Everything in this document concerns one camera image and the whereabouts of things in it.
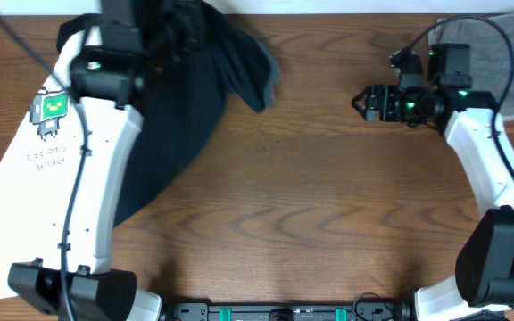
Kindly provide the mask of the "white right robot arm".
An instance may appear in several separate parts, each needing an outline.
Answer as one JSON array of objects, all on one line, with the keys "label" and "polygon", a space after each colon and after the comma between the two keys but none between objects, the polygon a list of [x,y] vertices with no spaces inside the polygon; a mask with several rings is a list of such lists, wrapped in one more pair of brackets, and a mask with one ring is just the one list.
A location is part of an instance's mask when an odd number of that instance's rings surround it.
[{"label": "white right robot arm", "polygon": [[453,276],[415,291],[415,320],[494,319],[514,309],[514,149],[489,92],[368,86],[352,99],[366,121],[436,123],[455,151],[480,214]]}]

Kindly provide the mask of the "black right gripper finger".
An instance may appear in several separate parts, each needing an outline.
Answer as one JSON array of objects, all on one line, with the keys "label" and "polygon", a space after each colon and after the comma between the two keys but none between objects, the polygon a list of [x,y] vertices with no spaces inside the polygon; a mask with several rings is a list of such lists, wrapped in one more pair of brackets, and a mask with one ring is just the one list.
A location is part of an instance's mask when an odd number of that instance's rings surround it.
[{"label": "black right gripper finger", "polygon": [[361,106],[356,102],[352,102],[352,107],[363,117],[365,121],[377,120],[377,109],[373,108],[370,104],[368,106]]},{"label": "black right gripper finger", "polygon": [[362,99],[365,101],[370,101],[376,90],[377,86],[366,86],[362,91],[353,97],[352,102],[358,103]]}]

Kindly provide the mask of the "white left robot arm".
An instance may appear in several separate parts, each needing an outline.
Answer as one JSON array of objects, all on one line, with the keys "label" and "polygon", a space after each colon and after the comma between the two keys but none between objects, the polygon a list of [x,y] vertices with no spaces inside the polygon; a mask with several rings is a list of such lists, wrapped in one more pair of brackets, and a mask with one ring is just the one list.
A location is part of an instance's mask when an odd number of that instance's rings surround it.
[{"label": "white left robot arm", "polygon": [[200,45],[199,1],[104,1],[64,23],[59,58],[35,95],[12,150],[36,149],[20,198],[35,237],[11,260],[8,286],[67,320],[160,320],[162,298],[112,267],[124,176],[162,62]]}]

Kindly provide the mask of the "black leggings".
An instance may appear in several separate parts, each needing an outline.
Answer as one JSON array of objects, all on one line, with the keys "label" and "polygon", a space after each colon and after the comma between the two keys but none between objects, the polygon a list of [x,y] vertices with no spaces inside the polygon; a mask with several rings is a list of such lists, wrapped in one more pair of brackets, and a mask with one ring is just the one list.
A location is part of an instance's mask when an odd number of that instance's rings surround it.
[{"label": "black leggings", "polygon": [[203,3],[201,12],[204,45],[170,62],[146,100],[115,225],[153,201],[194,160],[220,123],[228,95],[238,95],[256,113],[274,103],[280,70],[268,48],[212,5]]}]

